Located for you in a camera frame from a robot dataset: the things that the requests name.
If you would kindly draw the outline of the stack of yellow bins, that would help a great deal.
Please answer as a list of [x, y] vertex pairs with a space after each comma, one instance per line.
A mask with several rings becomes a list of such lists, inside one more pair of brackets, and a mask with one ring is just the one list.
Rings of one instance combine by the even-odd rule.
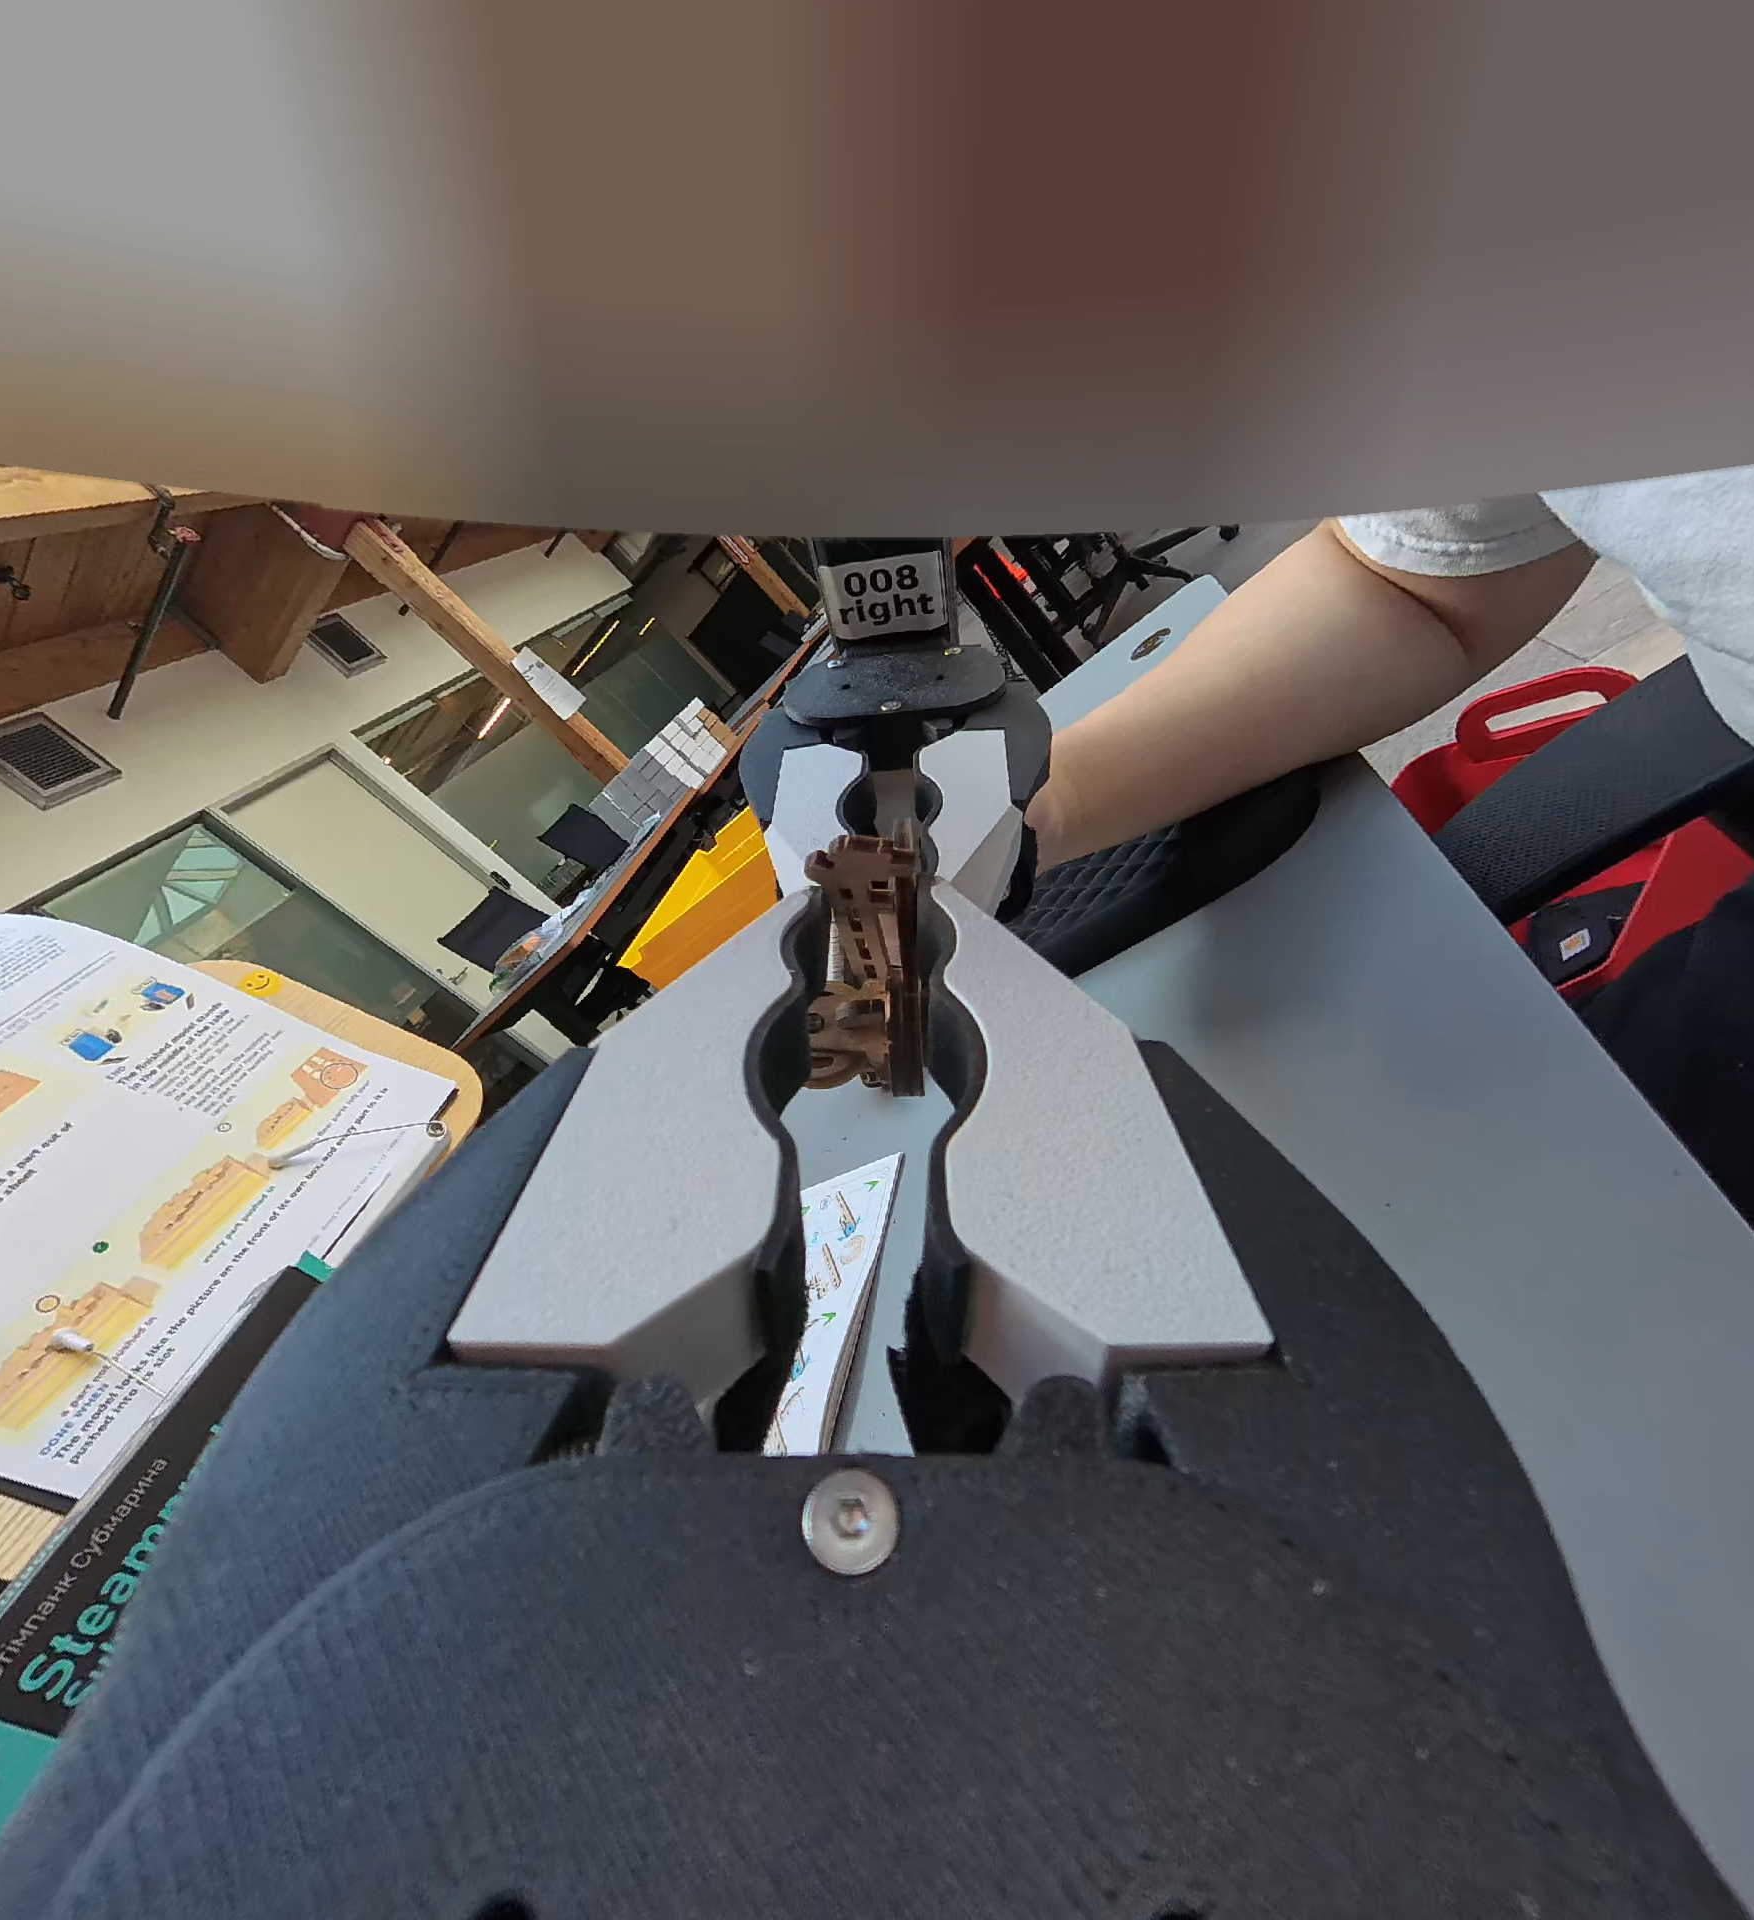
[[669, 987], [778, 902], [764, 829], [742, 808], [709, 851], [694, 851], [620, 966], [650, 988]]

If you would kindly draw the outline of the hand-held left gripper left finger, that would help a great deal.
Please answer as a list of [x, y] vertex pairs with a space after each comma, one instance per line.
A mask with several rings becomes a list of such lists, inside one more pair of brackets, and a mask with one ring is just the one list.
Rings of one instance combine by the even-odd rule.
[[463, 1364], [666, 1378], [764, 1444], [806, 1324], [796, 1146], [824, 903], [794, 894], [592, 1050], [449, 1330]]

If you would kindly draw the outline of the large wall vent grille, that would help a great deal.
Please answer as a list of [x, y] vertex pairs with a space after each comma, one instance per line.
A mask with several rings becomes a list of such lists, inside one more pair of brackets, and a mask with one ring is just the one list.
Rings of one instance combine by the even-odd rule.
[[0, 721], [0, 784], [40, 811], [89, 796], [121, 777], [46, 713]]

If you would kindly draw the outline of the large printed instruction sheet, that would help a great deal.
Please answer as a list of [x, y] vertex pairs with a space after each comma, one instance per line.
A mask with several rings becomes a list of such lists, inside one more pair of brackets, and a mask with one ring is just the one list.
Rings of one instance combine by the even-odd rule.
[[0, 1491], [87, 1497], [279, 1272], [429, 1168], [454, 1093], [279, 994], [0, 915]]

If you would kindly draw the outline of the black folding chair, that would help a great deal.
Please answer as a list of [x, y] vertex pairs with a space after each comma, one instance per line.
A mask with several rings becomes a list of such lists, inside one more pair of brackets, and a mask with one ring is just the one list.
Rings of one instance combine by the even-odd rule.
[[503, 968], [503, 955], [526, 938], [534, 942], [547, 913], [547, 908], [506, 887], [487, 887], [457, 924], [438, 937], [438, 945], [485, 977], [495, 977]]

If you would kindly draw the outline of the person's white shirt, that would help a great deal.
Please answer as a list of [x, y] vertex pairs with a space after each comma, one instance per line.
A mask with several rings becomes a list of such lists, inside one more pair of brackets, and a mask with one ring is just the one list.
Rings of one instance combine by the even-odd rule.
[[1720, 718], [1754, 747], [1754, 466], [1342, 519], [1372, 563], [1480, 580], [1583, 542], [1685, 644]]

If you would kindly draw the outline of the light wooden board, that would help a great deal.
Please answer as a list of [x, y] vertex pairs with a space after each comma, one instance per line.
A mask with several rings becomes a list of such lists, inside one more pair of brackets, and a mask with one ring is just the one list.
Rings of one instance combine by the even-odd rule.
[[[224, 958], [196, 963], [193, 968], [196, 973], [212, 977], [240, 992], [236, 978], [244, 970], [259, 966]], [[407, 1024], [390, 1024], [377, 1014], [367, 1014], [364, 1011], [319, 992], [283, 973], [281, 978], [286, 985], [278, 994], [251, 1001], [320, 1028], [344, 1050], [378, 1055], [410, 1069], [421, 1069], [447, 1080], [456, 1087], [456, 1093], [439, 1113], [439, 1119], [449, 1131], [447, 1152], [454, 1152], [460, 1141], [474, 1131], [483, 1113], [483, 1087], [469, 1061], [460, 1057], [456, 1050], [439, 1046], [416, 1034]], [[64, 1519], [64, 1514], [53, 1513], [46, 1507], [18, 1500], [0, 1492], [0, 1578], [18, 1576], [41, 1550], [41, 1546], [63, 1526]]]

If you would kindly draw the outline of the slanted wooden beam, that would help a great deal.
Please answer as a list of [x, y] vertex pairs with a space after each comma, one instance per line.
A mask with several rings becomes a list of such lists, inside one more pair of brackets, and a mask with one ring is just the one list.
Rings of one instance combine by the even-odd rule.
[[449, 589], [385, 520], [353, 519], [342, 553], [414, 611], [467, 666], [539, 729], [550, 733], [580, 768], [608, 783], [629, 757], [583, 718], [583, 694], [556, 668], [519, 659], [519, 651]]

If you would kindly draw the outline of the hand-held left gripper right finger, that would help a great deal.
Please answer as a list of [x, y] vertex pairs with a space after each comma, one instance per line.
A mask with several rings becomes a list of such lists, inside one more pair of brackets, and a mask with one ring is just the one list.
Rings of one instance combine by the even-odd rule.
[[1129, 1027], [937, 882], [923, 1246], [889, 1379], [913, 1453], [990, 1453], [1045, 1379], [1257, 1364], [1273, 1332]]

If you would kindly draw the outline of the red plastic container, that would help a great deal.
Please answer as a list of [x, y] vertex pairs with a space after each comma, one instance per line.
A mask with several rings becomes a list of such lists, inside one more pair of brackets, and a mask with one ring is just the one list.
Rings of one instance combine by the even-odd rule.
[[[1416, 757], [1392, 781], [1392, 792], [1433, 839], [1436, 829], [1519, 760], [1637, 682], [1616, 668], [1574, 666], [1492, 692], [1462, 713], [1450, 745]], [[1701, 921], [1752, 876], [1749, 851], [1715, 821], [1696, 821], [1574, 894], [1498, 924], [1558, 996], [1577, 1004], [1615, 983], [1665, 937]]]

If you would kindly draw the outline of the person's right forearm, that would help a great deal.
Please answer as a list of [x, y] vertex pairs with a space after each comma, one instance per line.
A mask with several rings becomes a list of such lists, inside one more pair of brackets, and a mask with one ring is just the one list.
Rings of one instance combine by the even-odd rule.
[[1026, 811], [1037, 870], [1416, 724], [1532, 644], [1593, 563], [1534, 495], [1324, 520], [1057, 734]]

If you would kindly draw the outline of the stack of white boxes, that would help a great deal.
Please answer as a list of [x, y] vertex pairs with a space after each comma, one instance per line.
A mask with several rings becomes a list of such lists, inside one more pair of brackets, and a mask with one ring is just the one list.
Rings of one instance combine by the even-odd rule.
[[702, 792], [737, 745], [722, 718], [689, 703], [629, 757], [588, 814], [632, 847], [680, 803]]

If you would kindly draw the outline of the brown wooden model assembly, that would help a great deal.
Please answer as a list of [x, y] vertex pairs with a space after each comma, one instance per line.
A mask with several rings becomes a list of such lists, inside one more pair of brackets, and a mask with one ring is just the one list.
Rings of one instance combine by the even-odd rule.
[[824, 985], [808, 1012], [816, 1092], [861, 1081], [892, 1097], [924, 1092], [926, 991], [919, 942], [920, 833], [844, 833], [803, 861], [831, 915]]

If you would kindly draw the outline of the person's dark trousers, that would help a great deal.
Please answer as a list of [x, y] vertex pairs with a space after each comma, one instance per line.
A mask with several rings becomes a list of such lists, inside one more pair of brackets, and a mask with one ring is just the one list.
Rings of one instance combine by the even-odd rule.
[[1579, 1014], [1754, 1231], [1754, 876]]

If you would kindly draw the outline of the small instruction booklet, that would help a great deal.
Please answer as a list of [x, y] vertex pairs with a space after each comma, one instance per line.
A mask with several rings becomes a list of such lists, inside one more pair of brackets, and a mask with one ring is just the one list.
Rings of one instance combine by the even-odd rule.
[[901, 1170], [902, 1156], [892, 1153], [800, 1194], [806, 1319], [762, 1444], [765, 1456], [832, 1448]]

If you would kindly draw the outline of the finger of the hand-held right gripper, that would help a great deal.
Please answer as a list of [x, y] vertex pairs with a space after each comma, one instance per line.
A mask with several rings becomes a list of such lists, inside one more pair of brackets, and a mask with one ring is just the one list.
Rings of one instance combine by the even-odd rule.
[[997, 918], [1023, 838], [1010, 794], [1007, 734], [952, 733], [916, 752], [914, 772], [937, 799], [924, 827], [928, 874], [988, 920]]
[[866, 759], [844, 747], [794, 747], [776, 759], [773, 771], [764, 839], [778, 894], [792, 897], [812, 885], [811, 855], [853, 833], [840, 819], [840, 800], [864, 779]]

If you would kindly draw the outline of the teal and black kit box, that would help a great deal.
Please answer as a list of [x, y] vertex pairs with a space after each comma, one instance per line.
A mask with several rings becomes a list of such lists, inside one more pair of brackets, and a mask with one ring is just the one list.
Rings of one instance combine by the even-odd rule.
[[184, 1489], [236, 1396], [332, 1274], [305, 1255], [272, 1279], [191, 1379], [162, 1398], [102, 1489], [0, 1598], [0, 1821], [109, 1668]]

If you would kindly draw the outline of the long dark workbench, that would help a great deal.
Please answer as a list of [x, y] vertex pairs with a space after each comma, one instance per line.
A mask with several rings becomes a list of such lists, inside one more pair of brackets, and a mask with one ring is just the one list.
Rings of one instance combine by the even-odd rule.
[[467, 1059], [479, 1041], [530, 1014], [547, 1020], [573, 1045], [583, 1045], [598, 1033], [600, 1020], [586, 1020], [583, 1003], [617, 973], [624, 949], [635, 942], [689, 854], [744, 803], [746, 743], [765, 713], [779, 703], [787, 682], [814, 659], [824, 635], [824, 618], [816, 613], [801, 629], [789, 659], [730, 724], [735, 740], [715, 771], [697, 788], [680, 794], [624, 851], [624, 859], [600, 880], [591, 899], [564, 920], [558, 937], [535, 941], [519, 965], [502, 974], [499, 991], [454, 1042], [460, 1057]]

